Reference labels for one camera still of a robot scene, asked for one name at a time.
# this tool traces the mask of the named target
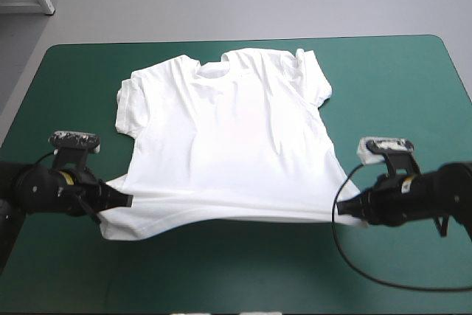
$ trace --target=gray floor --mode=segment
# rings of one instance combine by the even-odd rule
[[[55,44],[435,34],[472,96],[472,0],[53,2],[50,17],[0,16],[0,142]]]

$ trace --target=wire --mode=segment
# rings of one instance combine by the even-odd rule
[[[365,271],[362,271],[359,267],[353,264],[353,262],[346,256],[346,254],[344,253],[344,250],[341,247],[341,244],[339,243],[338,234],[336,233],[336,223],[334,221],[334,215],[336,211],[336,202],[338,201],[338,198],[339,198],[339,195],[341,194],[342,189],[344,188],[346,183],[353,177],[353,175],[362,167],[363,165],[359,164],[358,166],[354,167],[354,169],[349,173],[346,180],[342,183],[338,192],[336,193],[336,197],[334,198],[334,202],[333,202],[333,208],[331,210],[331,229],[333,230],[334,243],[336,244],[336,248],[338,249],[339,254],[342,256],[342,258],[347,263],[347,265],[352,270],[360,274],[362,277],[367,278],[368,280],[371,280],[375,283],[385,285],[391,288],[405,289],[407,291],[427,291],[427,292],[437,292],[437,293],[472,291],[472,285],[468,285],[464,287],[420,287],[420,286],[415,286],[415,285],[405,285],[405,284],[400,284],[400,283],[389,282],[386,280],[381,280],[379,278],[373,277],[370,274],[366,273]]]
[[[48,154],[44,154],[41,158],[39,158],[38,160],[36,160],[36,162],[33,164],[33,165],[37,165],[39,164],[41,161],[43,161],[45,158],[47,158],[48,156],[51,156],[51,155],[54,155],[54,151],[48,153]]]

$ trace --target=table surface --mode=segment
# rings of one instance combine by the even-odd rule
[[[472,160],[472,106],[442,41],[432,35],[54,46],[45,54],[0,149],[6,161],[51,151],[56,130],[99,134],[89,167],[126,173],[133,140],[114,129],[116,92],[135,69],[187,54],[202,63],[231,49],[315,50],[333,87],[320,109],[345,170],[362,136],[413,141],[424,171]],[[381,167],[354,179],[374,183]],[[472,283],[472,243],[451,222],[339,227],[356,264],[415,285]],[[467,313],[472,294],[427,294],[371,283],[337,254],[329,224],[205,221],[153,238],[108,241],[87,217],[27,218],[0,276],[0,311]]]

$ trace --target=short sleeve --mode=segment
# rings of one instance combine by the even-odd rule
[[[285,56],[282,55],[281,63],[292,86],[307,102],[316,107],[321,106],[326,99],[331,97],[332,89],[318,64],[314,51],[305,52],[303,49],[298,49],[295,58],[290,53],[288,55],[286,53]]]
[[[122,81],[117,94],[117,121],[115,127],[123,134],[137,138],[149,121],[149,109],[139,77]]]

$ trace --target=white t-shirt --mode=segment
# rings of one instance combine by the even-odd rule
[[[103,237],[138,240],[214,218],[329,221],[346,179],[318,112],[330,95],[302,49],[239,49],[204,66],[181,55],[133,72],[116,121],[135,139],[133,157],[108,182],[133,206],[100,213]],[[358,192],[349,182],[340,197]]]

